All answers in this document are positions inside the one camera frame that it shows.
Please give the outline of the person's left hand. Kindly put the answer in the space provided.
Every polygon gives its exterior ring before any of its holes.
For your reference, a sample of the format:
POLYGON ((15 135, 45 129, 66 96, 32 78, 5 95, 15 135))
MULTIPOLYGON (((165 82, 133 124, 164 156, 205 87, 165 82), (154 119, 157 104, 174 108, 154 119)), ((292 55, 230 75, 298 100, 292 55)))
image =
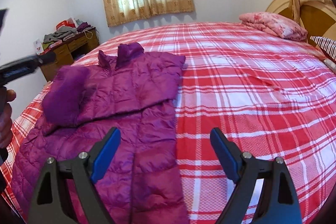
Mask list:
POLYGON ((12 108, 10 102, 15 100, 17 94, 14 90, 7 90, 6 103, 1 114, 1 126, 0 126, 0 147, 1 149, 7 148, 13 139, 13 132, 11 127, 13 125, 13 120, 11 119, 12 108))

